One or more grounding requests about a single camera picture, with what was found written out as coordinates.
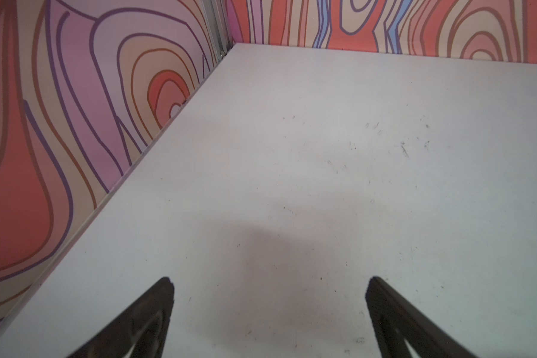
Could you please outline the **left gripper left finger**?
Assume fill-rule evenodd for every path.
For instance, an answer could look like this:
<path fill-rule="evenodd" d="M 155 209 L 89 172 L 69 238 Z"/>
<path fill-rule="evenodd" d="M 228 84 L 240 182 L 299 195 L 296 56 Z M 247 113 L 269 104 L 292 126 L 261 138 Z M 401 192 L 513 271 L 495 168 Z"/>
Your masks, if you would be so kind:
<path fill-rule="evenodd" d="M 71 357 L 161 357 L 166 343 L 175 286 L 162 277 Z"/>

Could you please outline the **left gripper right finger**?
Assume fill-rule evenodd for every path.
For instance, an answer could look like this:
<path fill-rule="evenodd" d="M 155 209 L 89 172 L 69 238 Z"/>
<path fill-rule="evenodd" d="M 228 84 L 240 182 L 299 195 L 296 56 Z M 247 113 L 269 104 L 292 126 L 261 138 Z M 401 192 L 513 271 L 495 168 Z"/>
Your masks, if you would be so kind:
<path fill-rule="evenodd" d="M 381 277 L 372 277 L 365 294 L 382 357 L 473 357 Z"/>

